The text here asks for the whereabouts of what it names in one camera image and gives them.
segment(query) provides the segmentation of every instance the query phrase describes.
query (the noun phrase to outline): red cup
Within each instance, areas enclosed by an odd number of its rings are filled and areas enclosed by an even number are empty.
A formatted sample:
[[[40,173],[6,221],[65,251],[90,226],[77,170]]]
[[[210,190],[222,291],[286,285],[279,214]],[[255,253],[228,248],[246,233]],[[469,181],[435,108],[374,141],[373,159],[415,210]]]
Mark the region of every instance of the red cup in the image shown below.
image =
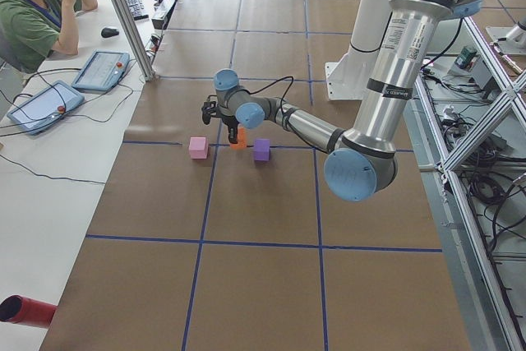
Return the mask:
[[[13,295],[0,304],[0,321],[49,328],[57,306]]]

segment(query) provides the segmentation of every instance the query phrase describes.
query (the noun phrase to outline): black computer mouse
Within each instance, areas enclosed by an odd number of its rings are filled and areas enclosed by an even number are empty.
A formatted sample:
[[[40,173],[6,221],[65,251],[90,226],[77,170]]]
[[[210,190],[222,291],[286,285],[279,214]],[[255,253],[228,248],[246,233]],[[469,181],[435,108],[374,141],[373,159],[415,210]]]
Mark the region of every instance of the black computer mouse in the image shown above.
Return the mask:
[[[118,35],[118,29],[111,26],[106,26],[100,31],[100,35],[104,38]]]

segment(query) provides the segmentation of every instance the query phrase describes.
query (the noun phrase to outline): man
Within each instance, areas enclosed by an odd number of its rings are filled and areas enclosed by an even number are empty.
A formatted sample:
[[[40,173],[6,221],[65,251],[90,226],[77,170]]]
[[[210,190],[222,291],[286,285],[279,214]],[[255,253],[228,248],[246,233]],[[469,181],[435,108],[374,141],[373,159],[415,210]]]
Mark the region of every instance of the man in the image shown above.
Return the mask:
[[[97,6],[97,0],[0,0],[0,24],[23,72],[36,72],[52,51],[78,54],[75,12]]]

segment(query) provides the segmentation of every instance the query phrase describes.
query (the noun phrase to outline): green shirt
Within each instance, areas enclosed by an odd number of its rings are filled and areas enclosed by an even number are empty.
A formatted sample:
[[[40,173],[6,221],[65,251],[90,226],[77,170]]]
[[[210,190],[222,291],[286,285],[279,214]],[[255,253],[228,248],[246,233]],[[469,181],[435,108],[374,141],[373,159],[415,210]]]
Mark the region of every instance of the green shirt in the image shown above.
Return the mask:
[[[45,0],[49,13],[58,21],[62,18],[62,0]],[[82,9],[76,0],[73,9]],[[13,52],[24,72],[36,72],[52,52],[60,28],[26,0],[0,0],[0,23]]]

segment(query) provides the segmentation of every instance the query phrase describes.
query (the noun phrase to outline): lanyard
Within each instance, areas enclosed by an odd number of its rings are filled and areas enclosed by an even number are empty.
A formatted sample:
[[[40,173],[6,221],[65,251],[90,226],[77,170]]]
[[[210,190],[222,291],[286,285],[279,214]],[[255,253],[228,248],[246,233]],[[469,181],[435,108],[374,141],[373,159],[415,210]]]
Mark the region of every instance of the lanyard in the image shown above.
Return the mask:
[[[34,8],[36,8],[39,12],[42,13],[42,15],[44,15],[46,18],[48,18],[52,23],[54,23],[56,26],[58,26],[59,28],[62,28],[62,24],[60,21],[58,21],[54,16],[52,16],[48,10],[46,10],[45,8],[39,6],[38,4],[36,4],[35,2],[33,2],[32,0],[25,0],[26,2],[28,2],[31,6],[33,6]]]

